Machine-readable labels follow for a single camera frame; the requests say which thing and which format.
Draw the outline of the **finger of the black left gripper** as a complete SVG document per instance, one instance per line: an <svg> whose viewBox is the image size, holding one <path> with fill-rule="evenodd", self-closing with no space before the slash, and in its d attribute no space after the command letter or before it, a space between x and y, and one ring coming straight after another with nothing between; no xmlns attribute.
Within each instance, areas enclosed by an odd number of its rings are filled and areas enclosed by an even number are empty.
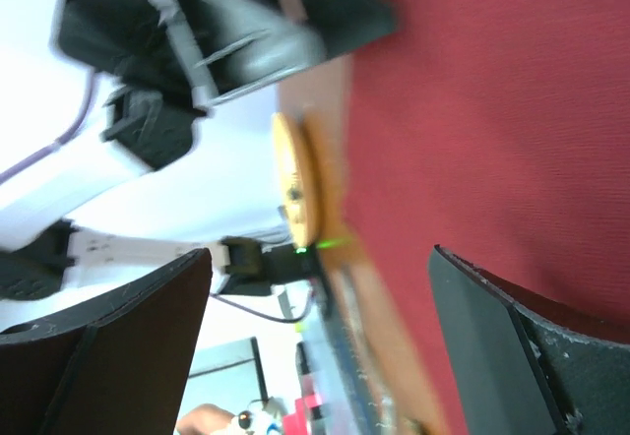
<svg viewBox="0 0 630 435"><path fill-rule="evenodd" d="M279 0L163 0L161 19L196 105L218 105L325 61L322 36Z"/></svg>
<svg viewBox="0 0 630 435"><path fill-rule="evenodd" d="M398 24L388 0L279 1L290 20L319 34L329 59L393 33Z"/></svg>

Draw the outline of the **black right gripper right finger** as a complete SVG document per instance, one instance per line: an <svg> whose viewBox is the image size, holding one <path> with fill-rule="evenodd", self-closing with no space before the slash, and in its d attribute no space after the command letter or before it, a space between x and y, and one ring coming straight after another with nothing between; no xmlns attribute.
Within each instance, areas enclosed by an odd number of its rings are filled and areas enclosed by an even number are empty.
<svg viewBox="0 0 630 435"><path fill-rule="evenodd" d="M441 246L428 274L471 434L628 434L628 329Z"/></svg>

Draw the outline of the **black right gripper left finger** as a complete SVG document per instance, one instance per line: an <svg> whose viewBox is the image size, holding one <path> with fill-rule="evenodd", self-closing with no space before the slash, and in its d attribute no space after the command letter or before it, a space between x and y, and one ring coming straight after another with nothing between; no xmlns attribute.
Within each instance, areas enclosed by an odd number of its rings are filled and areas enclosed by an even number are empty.
<svg viewBox="0 0 630 435"><path fill-rule="evenodd" d="M209 298L193 250L1 334L4 434L170 434Z"/></svg>

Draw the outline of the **dark red cloth napkin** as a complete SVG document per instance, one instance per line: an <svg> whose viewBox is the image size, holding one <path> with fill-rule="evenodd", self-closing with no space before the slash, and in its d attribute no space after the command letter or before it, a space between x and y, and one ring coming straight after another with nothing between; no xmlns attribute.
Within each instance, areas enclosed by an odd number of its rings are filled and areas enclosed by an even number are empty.
<svg viewBox="0 0 630 435"><path fill-rule="evenodd" d="M629 0L392 2L354 56L346 216L463 434L435 245L629 323Z"/></svg>

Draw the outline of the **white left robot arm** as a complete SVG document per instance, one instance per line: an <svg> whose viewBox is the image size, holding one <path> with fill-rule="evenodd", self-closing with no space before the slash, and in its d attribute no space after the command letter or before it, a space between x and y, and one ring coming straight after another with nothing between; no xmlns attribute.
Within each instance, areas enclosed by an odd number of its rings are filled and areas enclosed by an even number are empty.
<svg viewBox="0 0 630 435"><path fill-rule="evenodd" d="M86 64L85 102L119 80L105 127L75 122L1 175L1 295L58 292L73 265L67 216L164 169L224 103L392 33L388 0L58 0L57 48Z"/></svg>

